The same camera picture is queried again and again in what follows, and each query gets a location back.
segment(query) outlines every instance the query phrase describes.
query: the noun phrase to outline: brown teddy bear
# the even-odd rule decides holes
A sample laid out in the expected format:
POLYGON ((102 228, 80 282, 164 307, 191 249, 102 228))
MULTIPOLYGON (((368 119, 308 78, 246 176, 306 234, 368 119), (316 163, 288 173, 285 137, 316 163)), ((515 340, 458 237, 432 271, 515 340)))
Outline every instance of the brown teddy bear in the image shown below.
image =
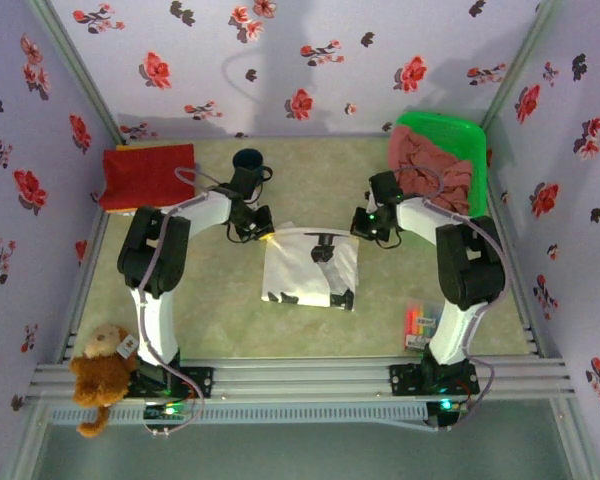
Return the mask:
POLYGON ((95 437, 104 430, 109 407, 129 391, 131 372, 136 369, 136 349, 127 358, 117 351, 127 335, 122 327, 98 327, 89 337, 84 354, 69 363, 69 370, 77 377, 73 401, 85 408, 98 407, 96 421, 84 422, 77 428, 85 437, 95 437))

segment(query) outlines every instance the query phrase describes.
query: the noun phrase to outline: red towel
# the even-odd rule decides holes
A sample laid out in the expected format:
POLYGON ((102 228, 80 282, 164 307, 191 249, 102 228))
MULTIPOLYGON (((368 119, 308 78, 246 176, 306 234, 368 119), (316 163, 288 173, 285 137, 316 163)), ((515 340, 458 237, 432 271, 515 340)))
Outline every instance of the red towel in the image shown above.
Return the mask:
MULTIPOLYGON (((107 187, 99 203, 108 212, 167 207, 195 195, 194 188, 174 173, 177 167, 193 168, 191 144, 105 150, 103 164, 107 187)), ((185 176, 193 180, 192 174, 185 176)))
MULTIPOLYGON (((473 172, 470 161, 458 160, 427 137, 413 132, 406 125, 398 125, 389 139, 389 168, 396 170, 405 165, 428 167, 440 174, 444 190, 431 202, 452 212, 469 214, 468 197, 473 172)), ((430 172, 405 169, 396 176, 406 194, 427 195, 438 190, 438 178, 430 172)))

